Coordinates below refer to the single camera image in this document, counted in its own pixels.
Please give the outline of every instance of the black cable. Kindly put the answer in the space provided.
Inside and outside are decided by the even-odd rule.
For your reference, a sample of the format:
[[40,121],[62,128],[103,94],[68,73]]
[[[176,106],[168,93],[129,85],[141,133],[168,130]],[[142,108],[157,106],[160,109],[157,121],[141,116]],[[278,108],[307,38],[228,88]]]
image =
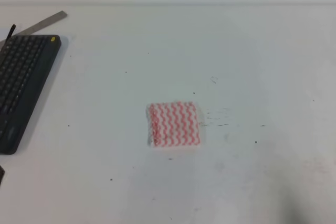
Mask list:
[[11,29],[9,30],[9,33],[7,35],[7,38],[6,38],[6,41],[8,41],[11,38],[11,36],[13,35],[13,32],[14,32],[15,28],[16,28],[16,25],[13,24],[12,27],[11,27]]

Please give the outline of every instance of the metal ruler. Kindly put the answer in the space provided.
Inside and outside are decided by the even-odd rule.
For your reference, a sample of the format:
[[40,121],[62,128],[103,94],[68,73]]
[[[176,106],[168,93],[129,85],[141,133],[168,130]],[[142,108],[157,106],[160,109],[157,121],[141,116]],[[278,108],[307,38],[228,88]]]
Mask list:
[[[66,18],[68,16],[68,14],[66,14],[63,11],[60,11],[42,21],[40,21],[39,23],[36,23],[34,25],[32,25],[31,27],[15,34],[15,35],[31,35],[37,31],[42,30],[43,28],[46,28],[47,26],[50,26],[64,18]],[[2,48],[2,46],[5,44],[6,40],[2,40],[0,41],[0,49]]]

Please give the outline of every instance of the keyboard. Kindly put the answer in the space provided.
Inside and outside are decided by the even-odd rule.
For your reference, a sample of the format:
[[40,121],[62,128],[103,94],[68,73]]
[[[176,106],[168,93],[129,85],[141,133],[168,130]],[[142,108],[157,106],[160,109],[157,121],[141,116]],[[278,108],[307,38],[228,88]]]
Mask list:
[[11,37],[0,51],[0,153],[14,154],[61,46],[56,35]]

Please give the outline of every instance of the red and white striped fabric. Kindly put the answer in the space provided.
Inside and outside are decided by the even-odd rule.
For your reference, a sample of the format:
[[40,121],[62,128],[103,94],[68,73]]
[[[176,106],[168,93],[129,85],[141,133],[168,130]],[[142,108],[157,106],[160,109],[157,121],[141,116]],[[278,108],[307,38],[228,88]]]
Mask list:
[[200,144],[196,106],[192,102],[153,103],[148,115],[155,147]]

